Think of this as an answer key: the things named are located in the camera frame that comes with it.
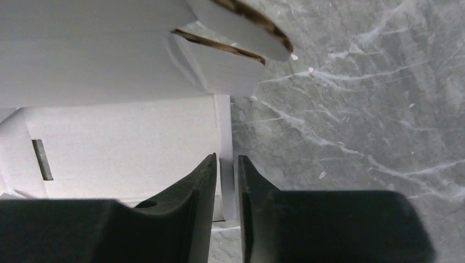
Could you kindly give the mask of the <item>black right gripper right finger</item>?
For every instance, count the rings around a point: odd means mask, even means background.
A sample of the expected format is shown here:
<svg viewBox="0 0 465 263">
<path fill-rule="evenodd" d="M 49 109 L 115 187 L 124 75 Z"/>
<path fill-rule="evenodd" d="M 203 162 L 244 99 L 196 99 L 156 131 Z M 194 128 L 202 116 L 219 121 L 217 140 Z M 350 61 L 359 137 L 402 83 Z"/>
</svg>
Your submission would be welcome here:
<svg viewBox="0 0 465 263">
<path fill-rule="evenodd" d="M 284 191 L 237 159 L 244 262 L 434 262 L 414 206 L 394 191 Z"/>
</svg>

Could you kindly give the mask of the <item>white cardboard box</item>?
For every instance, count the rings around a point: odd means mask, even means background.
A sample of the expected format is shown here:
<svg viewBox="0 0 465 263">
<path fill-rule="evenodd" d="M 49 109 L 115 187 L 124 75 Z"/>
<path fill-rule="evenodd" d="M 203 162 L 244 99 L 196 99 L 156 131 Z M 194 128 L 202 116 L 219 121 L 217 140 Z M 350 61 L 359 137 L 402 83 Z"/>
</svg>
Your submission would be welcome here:
<svg viewBox="0 0 465 263">
<path fill-rule="evenodd" d="M 215 153 L 235 219 L 230 99 L 293 50 L 245 1 L 1 1 L 1 198 L 134 206 Z"/>
</svg>

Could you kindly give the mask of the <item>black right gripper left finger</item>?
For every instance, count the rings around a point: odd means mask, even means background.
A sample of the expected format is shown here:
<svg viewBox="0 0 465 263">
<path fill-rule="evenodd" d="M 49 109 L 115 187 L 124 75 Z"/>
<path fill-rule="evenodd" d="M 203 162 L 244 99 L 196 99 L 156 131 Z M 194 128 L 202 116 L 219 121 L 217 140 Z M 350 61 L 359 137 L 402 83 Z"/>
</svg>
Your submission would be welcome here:
<svg viewBox="0 0 465 263">
<path fill-rule="evenodd" d="M 114 199 L 1 201 L 1 262 L 207 262 L 217 179 L 208 155 L 130 208 Z"/>
</svg>

